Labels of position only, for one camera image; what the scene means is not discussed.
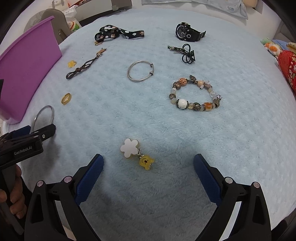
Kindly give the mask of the person's left hand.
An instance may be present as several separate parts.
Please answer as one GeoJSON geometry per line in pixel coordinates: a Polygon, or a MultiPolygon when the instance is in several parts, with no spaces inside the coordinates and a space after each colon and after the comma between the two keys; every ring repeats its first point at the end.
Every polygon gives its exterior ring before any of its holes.
{"type": "Polygon", "coordinates": [[[16,215],[18,219],[25,216],[27,207],[25,205],[25,196],[23,195],[23,184],[21,179],[22,171],[18,165],[16,165],[16,179],[15,185],[10,193],[10,212],[12,215],[16,215]]]}

